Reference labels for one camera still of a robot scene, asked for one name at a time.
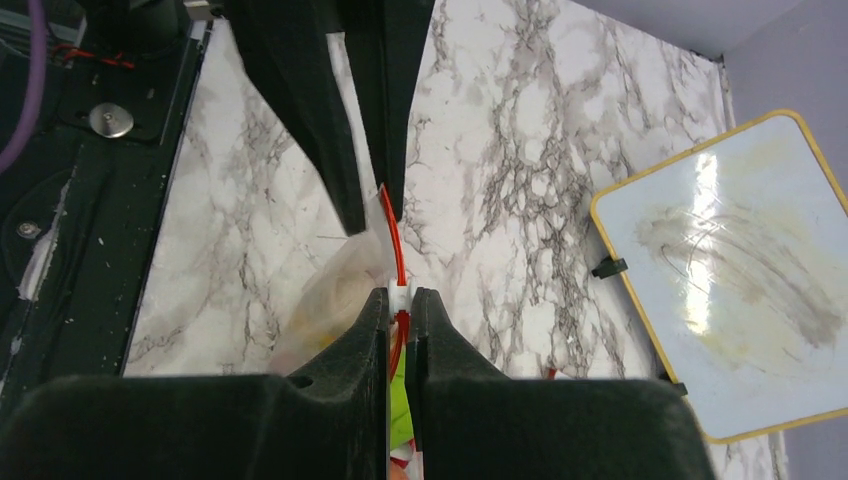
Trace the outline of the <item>clear zip bag orange zipper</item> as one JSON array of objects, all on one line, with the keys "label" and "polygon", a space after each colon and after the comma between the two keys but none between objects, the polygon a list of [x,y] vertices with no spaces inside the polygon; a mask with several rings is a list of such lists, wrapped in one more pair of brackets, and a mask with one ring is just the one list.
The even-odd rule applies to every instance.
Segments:
[{"label": "clear zip bag orange zipper", "polygon": [[[269,370],[291,375],[345,333],[359,316],[372,290],[389,289],[388,380],[404,375],[414,281],[406,273],[398,222],[384,186],[367,202],[369,226],[351,236],[305,284],[300,300],[277,342]],[[408,479],[415,439],[391,450],[390,479]]]}]

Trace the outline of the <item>small whiteboard yellow frame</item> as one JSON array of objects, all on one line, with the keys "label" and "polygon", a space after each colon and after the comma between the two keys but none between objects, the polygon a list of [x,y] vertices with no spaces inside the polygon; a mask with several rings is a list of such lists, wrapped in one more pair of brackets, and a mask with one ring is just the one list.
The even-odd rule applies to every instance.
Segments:
[{"label": "small whiteboard yellow frame", "polygon": [[729,443],[847,412],[847,199],[776,110],[598,192],[590,215],[672,383]]}]

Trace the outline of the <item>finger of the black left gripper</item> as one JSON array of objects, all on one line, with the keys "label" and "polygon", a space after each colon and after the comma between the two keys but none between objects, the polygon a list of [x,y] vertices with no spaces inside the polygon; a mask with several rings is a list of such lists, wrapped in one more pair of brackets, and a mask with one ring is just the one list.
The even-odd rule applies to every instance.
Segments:
[{"label": "finger of the black left gripper", "polygon": [[376,184],[403,216],[407,134],[434,0],[341,3],[345,47]]},{"label": "finger of the black left gripper", "polygon": [[319,1],[226,1],[244,70],[310,160],[348,235],[366,227],[350,124]]}]

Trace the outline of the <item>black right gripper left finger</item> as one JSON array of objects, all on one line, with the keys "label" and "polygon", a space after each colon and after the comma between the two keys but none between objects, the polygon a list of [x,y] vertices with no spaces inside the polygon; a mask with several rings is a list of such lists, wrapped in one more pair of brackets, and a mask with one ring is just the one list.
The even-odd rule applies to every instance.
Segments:
[{"label": "black right gripper left finger", "polygon": [[5,479],[385,479],[385,289],[288,376],[69,376],[1,430]]}]

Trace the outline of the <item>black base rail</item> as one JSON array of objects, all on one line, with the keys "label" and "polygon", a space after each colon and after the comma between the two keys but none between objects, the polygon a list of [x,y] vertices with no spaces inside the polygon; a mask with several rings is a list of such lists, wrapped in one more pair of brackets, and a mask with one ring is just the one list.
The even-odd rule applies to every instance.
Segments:
[{"label": "black base rail", "polygon": [[1,5],[1,415],[119,375],[208,37],[180,1]]}]

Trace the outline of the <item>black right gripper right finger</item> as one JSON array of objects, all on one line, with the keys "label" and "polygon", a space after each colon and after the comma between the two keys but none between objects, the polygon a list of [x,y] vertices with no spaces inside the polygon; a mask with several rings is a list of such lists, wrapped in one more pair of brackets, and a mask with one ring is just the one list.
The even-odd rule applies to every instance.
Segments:
[{"label": "black right gripper right finger", "polygon": [[657,380],[512,379],[452,325],[438,292],[411,305],[406,389],[428,479],[710,479],[680,393]]}]

